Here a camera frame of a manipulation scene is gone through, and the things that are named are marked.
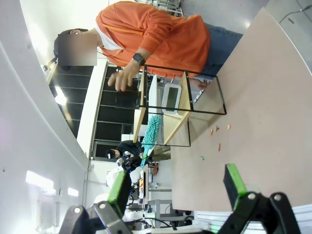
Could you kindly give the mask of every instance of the wristwatch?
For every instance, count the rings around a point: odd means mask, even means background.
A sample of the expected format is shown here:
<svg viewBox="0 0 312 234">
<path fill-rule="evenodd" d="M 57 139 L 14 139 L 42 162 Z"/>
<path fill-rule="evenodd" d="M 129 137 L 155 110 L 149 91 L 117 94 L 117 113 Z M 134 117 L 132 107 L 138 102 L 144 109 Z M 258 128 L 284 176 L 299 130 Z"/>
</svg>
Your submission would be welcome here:
<svg viewBox="0 0 312 234">
<path fill-rule="evenodd" d="M 140 66 L 144 66 L 144 64 L 146 62 L 145 59 L 143 58 L 143 56 L 140 55 L 139 53 L 136 53 L 135 55 L 133 55 L 132 59 L 137 61 L 140 64 Z"/>
</svg>

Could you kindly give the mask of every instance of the person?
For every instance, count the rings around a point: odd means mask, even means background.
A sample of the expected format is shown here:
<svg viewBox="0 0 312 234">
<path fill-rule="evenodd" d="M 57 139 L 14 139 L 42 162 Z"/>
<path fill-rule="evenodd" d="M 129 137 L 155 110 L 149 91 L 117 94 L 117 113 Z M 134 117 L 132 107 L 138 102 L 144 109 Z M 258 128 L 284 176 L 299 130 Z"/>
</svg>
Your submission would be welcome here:
<svg viewBox="0 0 312 234">
<path fill-rule="evenodd" d="M 170 146 L 155 146 L 151 155 L 152 161 L 161 161 L 171 159 Z M 124 161 L 130 157 L 141 158 L 144 148 L 140 142 L 133 143 L 132 140 L 122 141 L 116 149 L 110 149 L 105 152 L 107 158 L 122 158 Z"/>
<path fill-rule="evenodd" d="M 205 24 L 200 15 L 175 17 L 152 5 L 131 1 L 120 1 L 100 11 L 91 30 L 77 28 L 60 35 L 64 34 L 75 38 L 77 35 L 94 36 L 92 48 L 99 46 L 110 62 L 125 67 L 109 79 L 108 84 L 115 84 L 117 91 L 132 86 L 133 77 L 144 64 L 215 76 L 242 37 L 239 33 Z M 54 43 L 54 54 L 60 60 L 58 38 Z M 85 53 L 91 50 L 86 44 L 86 40 L 75 40 L 75 43 L 66 44 L 66 51 L 73 55 Z M 70 69 L 67 64 L 62 65 L 64 69 Z M 183 75 L 180 71 L 152 67 L 148 72 L 170 78 Z M 207 81 L 194 77 L 196 74 L 190 73 L 191 85 L 198 89 L 207 87 Z"/>
</svg>

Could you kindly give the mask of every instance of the black jacket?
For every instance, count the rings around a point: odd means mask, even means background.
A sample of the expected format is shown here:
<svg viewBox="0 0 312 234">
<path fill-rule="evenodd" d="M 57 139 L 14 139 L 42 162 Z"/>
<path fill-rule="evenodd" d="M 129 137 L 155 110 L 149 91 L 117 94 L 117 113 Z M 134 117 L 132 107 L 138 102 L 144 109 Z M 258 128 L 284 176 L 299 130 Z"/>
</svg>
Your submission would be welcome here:
<svg viewBox="0 0 312 234">
<path fill-rule="evenodd" d="M 132 153 L 134 156 L 139 156 L 141 153 L 144 152 L 144 148 L 140 142 L 133 143 L 132 140 L 125 140 L 122 141 L 116 148 L 120 151 L 121 156 L 124 152 L 128 151 Z"/>
</svg>

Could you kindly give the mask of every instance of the man in orange sweatshirt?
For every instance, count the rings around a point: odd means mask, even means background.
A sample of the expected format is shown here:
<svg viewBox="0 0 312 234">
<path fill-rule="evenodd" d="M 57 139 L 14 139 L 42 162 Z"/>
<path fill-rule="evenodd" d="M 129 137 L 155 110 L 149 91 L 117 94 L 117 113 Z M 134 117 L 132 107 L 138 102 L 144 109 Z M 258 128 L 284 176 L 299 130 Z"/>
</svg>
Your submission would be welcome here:
<svg viewBox="0 0 312 234">
<path fill-rule="evenodd" d="M 206 25 L 199 15 L 187 19 L 174 17 L 151 5 L 131 1 L 120 1 L 100 11 L 91 30 L 72 29 L 60 35 L 89 36 L 89 39 L 67 43 L 66 53 L 84 54 L 99 46 L 110 62 L 125 67 L 109 79 L 109 85 L 115 84 L 117 91 L 131 86 L 133 77 L 145 63 L 216 75 L 242 36 Z M 76 64 L 60 63 L 66 61 L 60 59 L 61 51 L 64 51 L 60 49 L 60 35 L 55 40 L 54 54 L 59 65 L 68 70 L 70 65 Z M 183 74 L 152 67 L 148 72 L 170 78 L 180 78 Z M 199 89 L 207 87 L 206 81 L 196 78 L 190 79 L 190 83 Z"/>
</svg>

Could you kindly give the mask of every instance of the hand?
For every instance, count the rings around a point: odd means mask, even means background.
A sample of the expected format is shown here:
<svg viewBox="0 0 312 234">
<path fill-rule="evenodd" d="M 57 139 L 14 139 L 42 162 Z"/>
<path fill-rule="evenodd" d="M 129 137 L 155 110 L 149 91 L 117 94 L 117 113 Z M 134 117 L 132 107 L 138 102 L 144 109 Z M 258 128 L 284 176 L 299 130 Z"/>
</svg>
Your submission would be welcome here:
<svg viewBox="0 0 312 234">
<path fill-rule="evenodd" d="M 198 79 L 191 78 L 190 84 L 196 86 L 200 90 L 205 90 L 210 83 L 208 83 L 206 79 L 202 82 Z"/>
<path fill-rule="evenodd" d="M 132 86 L 132 79 L 140 70 L 140 64 L 132 60 L 124 70 L 113 73 L 108 80 L 108 85 L 112 86 L 115 83 L 116 91 L 125 91 L 128 86 Z"/>
</svg>

